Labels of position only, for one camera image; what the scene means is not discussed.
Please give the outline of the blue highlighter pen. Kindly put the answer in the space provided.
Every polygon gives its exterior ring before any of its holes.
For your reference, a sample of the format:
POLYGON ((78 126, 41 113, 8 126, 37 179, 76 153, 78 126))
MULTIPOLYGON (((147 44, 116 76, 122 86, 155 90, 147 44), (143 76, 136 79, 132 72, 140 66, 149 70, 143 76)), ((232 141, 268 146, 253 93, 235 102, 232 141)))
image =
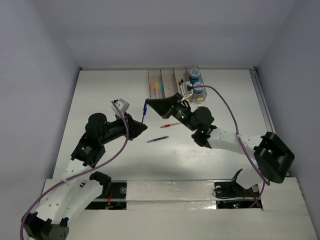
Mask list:
POLYGON ((161 83, 158 84, 158 97, 163 98, 163 86, 161 83))

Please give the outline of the blue gel pen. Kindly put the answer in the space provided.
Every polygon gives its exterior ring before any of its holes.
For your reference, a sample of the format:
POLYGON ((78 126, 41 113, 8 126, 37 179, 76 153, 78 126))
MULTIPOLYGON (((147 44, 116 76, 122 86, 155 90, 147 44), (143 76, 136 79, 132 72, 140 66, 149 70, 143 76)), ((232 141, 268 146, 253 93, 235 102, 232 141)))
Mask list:
POLYGON ((144 105, 143 105, 143 113, 142 113, 142 119, 141 119, 141 123, 144 123, 144 119, 147 113, 147 108, 148 108, 148 98, 144 101, 144 105))

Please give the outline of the red gel pen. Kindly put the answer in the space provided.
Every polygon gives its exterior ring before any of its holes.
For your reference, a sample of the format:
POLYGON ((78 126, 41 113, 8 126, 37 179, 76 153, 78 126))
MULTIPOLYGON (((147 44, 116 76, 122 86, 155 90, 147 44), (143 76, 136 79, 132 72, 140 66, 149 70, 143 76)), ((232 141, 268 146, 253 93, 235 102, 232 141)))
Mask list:
POLYGON ((161 129, 169 128, 169 127, 176 126, 176 125, 179 125, 179 124, 181 124, 181 122, 169 123, 169 124, 162 125, 160 128, 161 129))

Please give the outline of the orange highlighter pen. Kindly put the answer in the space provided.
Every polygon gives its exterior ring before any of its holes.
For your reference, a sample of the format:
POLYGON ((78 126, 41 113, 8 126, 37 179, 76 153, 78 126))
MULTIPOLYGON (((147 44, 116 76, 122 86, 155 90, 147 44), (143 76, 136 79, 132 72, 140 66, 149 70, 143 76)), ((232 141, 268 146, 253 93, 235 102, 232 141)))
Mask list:
POLYGON ((154 83, 155 82, 152 82, 151 85, 150 85, 150 98, 151 99, 155 99, 154 83))

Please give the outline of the red capped white marker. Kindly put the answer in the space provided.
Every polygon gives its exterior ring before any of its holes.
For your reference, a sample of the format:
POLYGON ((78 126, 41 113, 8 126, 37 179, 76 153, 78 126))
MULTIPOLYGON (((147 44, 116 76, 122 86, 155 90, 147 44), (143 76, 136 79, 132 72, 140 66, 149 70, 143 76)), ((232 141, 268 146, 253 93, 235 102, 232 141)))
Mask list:
POLYGON ((178 82, 178 85, 179 85, 180 93, 183 94, 183 87, 180 81, 178 82))

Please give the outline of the blue tape roll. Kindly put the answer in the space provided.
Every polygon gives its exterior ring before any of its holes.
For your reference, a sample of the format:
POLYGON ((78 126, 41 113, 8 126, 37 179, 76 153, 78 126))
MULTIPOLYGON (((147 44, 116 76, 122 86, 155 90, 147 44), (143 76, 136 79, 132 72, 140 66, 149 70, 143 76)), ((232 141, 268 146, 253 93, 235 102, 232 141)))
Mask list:
POLYGON ((199 81, 200 79, 200 75, 201 75, 201 72, 199 69, 197 68, 192 68, 190 71, 189 71, 189 81, 191 84, 194 84, 196 82, 199 81))
POLYGON ((205 89, 205 87, 202 82, 197 81, 193 84, 193 93, 194 94, 200 95, 204 92, 204 89, 205 89))

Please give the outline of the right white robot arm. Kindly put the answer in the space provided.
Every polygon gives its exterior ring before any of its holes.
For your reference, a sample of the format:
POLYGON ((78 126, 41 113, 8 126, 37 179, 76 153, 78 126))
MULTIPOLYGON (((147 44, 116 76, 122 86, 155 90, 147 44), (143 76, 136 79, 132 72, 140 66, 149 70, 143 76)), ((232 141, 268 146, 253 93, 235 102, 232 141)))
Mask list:
POLYGON ((243 135, 213 125, 214 117, 206 106, 191 110, 180 94, 145 102, 163 119, 174 117, 193 132, 192 139, 200 147, 220 149, 248 158, 250 167, 239 169, 222 193, 230 191, 242 196, 252 186, 264 183, 281 184, 285 180, 295 155, 274 132, 263 136, 243 135))

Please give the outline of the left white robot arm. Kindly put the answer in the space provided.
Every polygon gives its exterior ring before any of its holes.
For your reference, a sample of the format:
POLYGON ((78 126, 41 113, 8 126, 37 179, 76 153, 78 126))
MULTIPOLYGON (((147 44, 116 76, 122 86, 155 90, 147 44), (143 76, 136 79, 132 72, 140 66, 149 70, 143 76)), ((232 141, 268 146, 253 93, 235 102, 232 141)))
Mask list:
POLYGON ((124 136, 126 141, 137 138, 148 127, 127 114, 108 122, 102 113, 88 118, 85 133, 71 154, 62 180, 43 193, 21 219, 20 237, 26 233, 35 240, 64 240, 70 225, 97 197, 110 194, 112 179, 98 171, 98 162, 105 154, 104 145, 124 136))

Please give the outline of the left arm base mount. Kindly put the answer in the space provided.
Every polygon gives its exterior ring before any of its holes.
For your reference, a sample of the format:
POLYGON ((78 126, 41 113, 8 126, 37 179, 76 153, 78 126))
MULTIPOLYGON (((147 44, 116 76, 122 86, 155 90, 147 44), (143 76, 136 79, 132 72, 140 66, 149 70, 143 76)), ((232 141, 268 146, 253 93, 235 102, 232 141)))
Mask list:
POLYGON ((86 210, 126 210, 127 182, 113 181, 108 193, 103 192, 94 199, 86 210))

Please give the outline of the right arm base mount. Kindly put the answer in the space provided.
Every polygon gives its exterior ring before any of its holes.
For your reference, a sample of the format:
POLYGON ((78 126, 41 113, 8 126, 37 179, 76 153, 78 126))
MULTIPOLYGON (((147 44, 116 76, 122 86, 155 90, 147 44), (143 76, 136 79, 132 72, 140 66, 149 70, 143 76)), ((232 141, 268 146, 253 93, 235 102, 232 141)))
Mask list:
POLYGON ((259 186, 253 185, 244 189, 236 180, 243 169, 238 170, 229 181, 214 183, 212 195, 216 198, 217 209, 262 209, 261 191, 259 186))

